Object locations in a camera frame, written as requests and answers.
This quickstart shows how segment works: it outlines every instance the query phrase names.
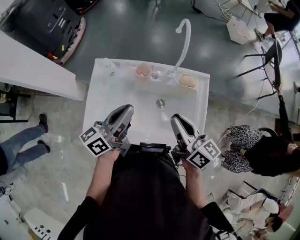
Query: sink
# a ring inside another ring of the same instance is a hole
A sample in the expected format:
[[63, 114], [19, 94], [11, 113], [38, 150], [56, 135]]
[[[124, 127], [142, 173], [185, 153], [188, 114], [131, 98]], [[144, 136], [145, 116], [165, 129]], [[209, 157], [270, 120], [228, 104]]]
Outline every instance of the sink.
[[173, 66], [149, 62], [156, 78], [141, 80], [128, 67], [128, 64], [136, 67], [140, 61], [111, 59], [116, 65], [113, 75], [107, 74], [103, 61], [95, 59], [83, 131], [95, 121], [104, 120], [117, 107], [131, 104], [135, 113], [127, 136], [132, 144], [165, 143], [174, 147], [177, 143], [170, 118], [175, 113], [188, 117], [204, 132], [210, 75], [179, 67], [173, 74], [175, 79], [182, 73], [197, 79], [196, 87], [189, 88], [165, 74]]

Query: curved faucet spout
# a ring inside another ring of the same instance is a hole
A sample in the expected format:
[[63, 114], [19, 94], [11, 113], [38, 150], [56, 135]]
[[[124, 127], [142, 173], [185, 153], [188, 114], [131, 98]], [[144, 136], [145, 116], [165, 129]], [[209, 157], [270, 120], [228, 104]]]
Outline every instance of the curved faucet spout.
[[181, 33], [184, 24], [186, 24], [186, 26], [187, 26], [186, 39], [185, 39], [185, 42], [184, 42], [184, 46], [183, 46], [181, 56], [180, 56], [178, 62], [176, 63], [174, 69], [171, 71], [172, 73], [176, 72], [177, 68], [181, 65], [181, 63], [185, 59], [186, 54], [188, 52], [189, 41], [191, 39], [191, 22], [187, 18], [183, 19], [181, 21], [179, 27], [176, 29], [176, 32]]

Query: white box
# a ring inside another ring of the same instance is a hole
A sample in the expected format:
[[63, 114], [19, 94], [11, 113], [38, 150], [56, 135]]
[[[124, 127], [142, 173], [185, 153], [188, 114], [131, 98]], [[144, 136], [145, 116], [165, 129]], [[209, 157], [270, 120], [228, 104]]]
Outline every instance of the white box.
[[251, 39], [247, 25], [239, 18], [232, 16], [227, 23], [227, 29], [233, 42], [243, 45]]

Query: metal drain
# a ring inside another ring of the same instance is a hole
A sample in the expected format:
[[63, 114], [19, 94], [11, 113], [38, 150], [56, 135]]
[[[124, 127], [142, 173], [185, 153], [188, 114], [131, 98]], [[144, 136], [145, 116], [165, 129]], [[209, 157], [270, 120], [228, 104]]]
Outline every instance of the metal drain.
[[165, 106], [165, 101], [163, 99], [158, 99], [156, 101], [156, 106], [159, 107], [159, 108], [164, 108]]

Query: leopard print skirt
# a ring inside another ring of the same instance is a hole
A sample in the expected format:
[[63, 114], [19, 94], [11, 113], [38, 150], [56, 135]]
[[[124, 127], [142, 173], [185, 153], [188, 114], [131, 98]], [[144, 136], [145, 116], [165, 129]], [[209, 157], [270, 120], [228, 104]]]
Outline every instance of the leopard print skirt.
[[241, 149], [249, 150], [261, 138], [262, 133], [249, 125], [230, 126], [228, 128], [231, 132], [225, 137], [230, 141], [230, 151], [225, 151], [225, 159], [221, 166], [233, 173], [242, 173], [252, 171], [249, 161], [240, 154]]

